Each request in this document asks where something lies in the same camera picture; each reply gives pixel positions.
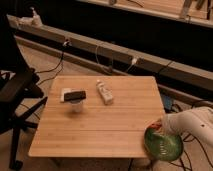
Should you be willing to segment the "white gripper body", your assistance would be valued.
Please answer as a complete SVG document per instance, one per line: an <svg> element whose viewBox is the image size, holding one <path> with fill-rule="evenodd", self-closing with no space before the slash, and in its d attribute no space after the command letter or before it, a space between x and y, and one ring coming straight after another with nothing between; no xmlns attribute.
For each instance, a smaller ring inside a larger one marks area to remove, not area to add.
<svg viewBox="0 0 213 171"><path fill-rule="evenodd" d="M173 134L176 135L177 131L173 127L173 121L175 119L174 114L169 114L169 115L164 115L161 118L161 123L162 123L162 129L167 133L167 134Z"/></svg>

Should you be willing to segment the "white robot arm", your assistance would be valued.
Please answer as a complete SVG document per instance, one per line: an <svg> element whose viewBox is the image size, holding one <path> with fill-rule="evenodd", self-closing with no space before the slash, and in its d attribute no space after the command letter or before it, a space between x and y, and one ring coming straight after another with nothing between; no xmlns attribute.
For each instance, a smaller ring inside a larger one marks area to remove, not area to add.
<svg viewBox="0 0 213 171"><path fill-rule="evenodd" d="M213 108L203 106L165 114L161 122L168 134L187 132L213 147Z"/></svg>

